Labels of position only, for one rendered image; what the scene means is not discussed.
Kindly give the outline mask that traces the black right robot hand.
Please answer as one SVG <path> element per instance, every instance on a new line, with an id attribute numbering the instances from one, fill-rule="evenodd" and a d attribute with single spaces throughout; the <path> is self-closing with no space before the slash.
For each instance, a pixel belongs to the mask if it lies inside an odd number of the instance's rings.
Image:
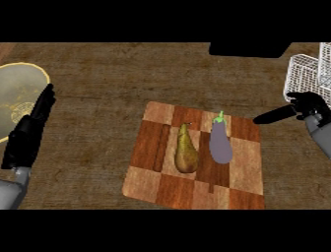
<path id="1" fill-rule="evenodd" d="M 289 104 L 258 115 L 252 122 L 255 124 L 270 124 L 289 117 L 303 120 L 308 116 L 317 115 L 317 125 L 331 123 L 331 109 L 322 96 L 313 92 L 288 92 Z"/>

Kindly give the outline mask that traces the green-brown pear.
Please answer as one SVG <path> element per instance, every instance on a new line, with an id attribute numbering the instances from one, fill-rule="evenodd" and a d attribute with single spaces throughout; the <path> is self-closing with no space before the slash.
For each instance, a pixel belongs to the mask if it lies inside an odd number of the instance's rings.
<path id="1" fill-rule="evenodd" d="M 197 163 L 199 156 L 189 134 L 189 123 L 183 123 L 177 133 L 175 168 L 181 173 L 193 173 L 197 169 Z"/>

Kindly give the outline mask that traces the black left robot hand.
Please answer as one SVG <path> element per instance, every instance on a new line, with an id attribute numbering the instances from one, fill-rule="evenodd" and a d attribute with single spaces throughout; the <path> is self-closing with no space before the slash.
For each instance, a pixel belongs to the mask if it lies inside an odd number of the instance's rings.
<path id="1" fill-rule="evenodd" d="M 48 84 L 37 97 L 32 113 L 21 117 L 14 130 L 8 134 L 0 163 L 2 169 L 33 165 L 40 147 L 42 128 L 54 102 L 52 84 Z"/>

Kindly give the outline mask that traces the purple eggplant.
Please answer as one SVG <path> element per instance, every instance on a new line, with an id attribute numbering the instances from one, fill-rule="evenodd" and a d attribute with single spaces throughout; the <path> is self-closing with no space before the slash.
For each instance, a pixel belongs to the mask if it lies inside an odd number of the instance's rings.
<path id="1" fill-rule="evenodd" d="M 231 148 L 226 136 L 226 120 L 223 111 L 211 119 L 211 129 L 208 135 L 208 151 L 215 163 L 227 164 L 231 160 Z"/>

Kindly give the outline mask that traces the checkered wooden cutting board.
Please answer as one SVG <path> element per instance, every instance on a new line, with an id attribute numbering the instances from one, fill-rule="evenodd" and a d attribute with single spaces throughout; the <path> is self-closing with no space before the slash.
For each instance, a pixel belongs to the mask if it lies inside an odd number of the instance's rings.
<path id="1" fill-rule="evenodd" d="M 208 140 L 218 120 L 231 156 L 214 161 Z M 122 193 L 174 209 L 264 207 L 260 129 L 252 120 L 150 101 Z"/>

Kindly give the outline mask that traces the black appliance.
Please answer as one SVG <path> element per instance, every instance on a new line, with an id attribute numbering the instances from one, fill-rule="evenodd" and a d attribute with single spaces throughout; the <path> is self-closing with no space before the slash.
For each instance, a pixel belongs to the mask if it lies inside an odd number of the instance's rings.
<path id="1" fill-rule="evenodd" d="M 226 43 L 212 42 L 208 54 L 215 56 L 279 58 L 289 47 L 289 43 Z"/>

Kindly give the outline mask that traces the yellow-rimmed grey plate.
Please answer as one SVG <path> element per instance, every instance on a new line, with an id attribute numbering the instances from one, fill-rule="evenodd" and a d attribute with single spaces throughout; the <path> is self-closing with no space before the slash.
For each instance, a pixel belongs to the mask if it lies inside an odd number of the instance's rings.
<path id="1" fill-rule="evenodd" d="M 0 144 L 8 139 L 21 117 L 32 112 L 49 77 L 32 63 L 9 63 L 0 66 Z"/>

